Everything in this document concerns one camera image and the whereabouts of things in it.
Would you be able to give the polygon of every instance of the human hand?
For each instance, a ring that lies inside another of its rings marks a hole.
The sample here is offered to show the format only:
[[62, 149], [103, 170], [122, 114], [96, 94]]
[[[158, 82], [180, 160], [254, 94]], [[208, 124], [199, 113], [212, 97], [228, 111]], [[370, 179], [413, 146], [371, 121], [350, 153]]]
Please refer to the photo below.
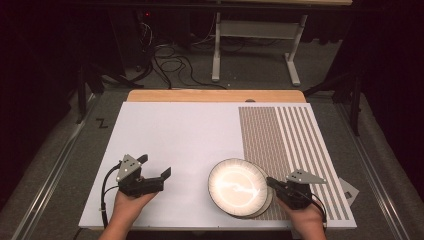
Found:
[[321, 211], [314, 204], [309, 204], [305, 209], [292, 210], [279, 198], [277, 203], [290, 216], [294, 229], [303, 239], [326, 239]]
[[99, 239], [125, 239], [134, 221], [138, 218], [144, 206], [158, 193], [142, 195], [138, 198], [129, 197], [118, 191], [115, 196], [112, 217], [109, 225]]

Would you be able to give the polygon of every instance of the white plate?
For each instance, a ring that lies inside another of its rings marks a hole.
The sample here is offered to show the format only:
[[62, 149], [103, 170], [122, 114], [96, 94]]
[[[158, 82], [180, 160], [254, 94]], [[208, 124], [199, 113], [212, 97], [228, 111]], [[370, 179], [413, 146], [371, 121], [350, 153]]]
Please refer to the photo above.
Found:
[[248, 217], [267, 203], [268, 186], [264, 174], [252, 163], [227, 159], [209, 175], [209, 193], [215, 204], [235, 217]]

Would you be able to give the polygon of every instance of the striped pattern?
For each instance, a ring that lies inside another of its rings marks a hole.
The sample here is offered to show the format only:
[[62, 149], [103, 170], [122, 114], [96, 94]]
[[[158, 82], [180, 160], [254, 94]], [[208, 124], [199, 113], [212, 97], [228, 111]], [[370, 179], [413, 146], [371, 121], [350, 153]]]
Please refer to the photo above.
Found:
[[[349, 220], [350, 214], [346, 211], [349, 206], [343, 204], [343, 190], [310, 105], [239, 107], [239, 114], [245, 160], [259, 165], [278, 180], [285, 181], [295, 169], [325, 178], [327, 184], [312, 184], [311, 190], [324, 202], [327, 219]], [[256, 219], [288, 217], [273, 202], [267, 212]]]

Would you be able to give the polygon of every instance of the gray carpet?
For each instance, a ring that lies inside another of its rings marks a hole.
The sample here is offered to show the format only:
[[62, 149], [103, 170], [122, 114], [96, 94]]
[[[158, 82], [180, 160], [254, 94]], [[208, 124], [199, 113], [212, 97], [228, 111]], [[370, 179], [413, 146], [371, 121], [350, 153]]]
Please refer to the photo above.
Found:
[[[266, 47], [244, 48], [237, 54], [223, 53], [220, 84], [229, 89], [294, 89], [288, 80], [287, 69], [281, 58], [280, 49], [285, 46], [287, 43], [282, 42]], [[325, 46], [315, 42], [301, 44], [295, 58], [302, 82], [301, 90], [308, 89], [324, 79], [337, 48], [338, 44]], [[205, 83], [210, 83], [211, 51], [210, 49], [193, 49], [191, 52], [179, 52], [189, 57], [195, 78]], [[184, 87], [184, 84], [178, 80], [176, 72], [169, 72], [168, 75], [174, 87]], [[184, 82], [190, 81], [187, 72], [182, 72], [181, 76]], [[166, 88], [165, 82], [155, 73], [141, 82], [147, 88]], [[97, 174], [120, 106], [125, 101], [128, 91], [120, 86], [107, 86], [106, 92], [96, 96], [97, 101], [92, 101], [95, 102], [93, 110], [86, 118], [85, 126], [69, 154], [63, 175], [51, 198], [48, 199], [48, 204], [38, 219], [30, 239], [70, 239], [77, 233], [85, 201]], [[396, 239], [380, 208], [370, 179], [367, 177], [361, 155], [355, 146], [355, 138], [352, 137], [343, 113], [340, 111], [343, 106], [333, 104], [330, 94], [327, 92], [316, 94], [308, 98], [308, 102], [312, 104], [337, 174], [358, 188], [360, 193], [352, 205], [358, 228], [327, 231], [328, 239]], [[423, 239], [424, 232], [421, 227], [424, 223], [423, 203], [387, 145], [364, 98], [362, 98], [361, 108], [360, 140], [370, 159], [373, 160], [378, 176], [398, 210], [397, 213], [410, 239]], [[0, 214], [0, 239], [12, 238], [38, 189], [48, 178], [67, 139], [73, 133], [76, 119], [77, 109], [74, 107], [52, 131], [29, 166], [21, 183]], [[98, 119], [104, 119], [103, 125], [107, 128], [99, 128]], [[99, 234], [99, 231], [86, 229], [79, 233], [78, 239], [97, 239]], [[143, 239], [240, 239], [245, 236], [243, 233], [238, 233], [236, 236], [234, 233], [209, 233], [200, 236], [191, 233], [142, 232], [141, 234]], [[280, 234], [283, 233], [249, 234], [248, 239], [281, 239]]]

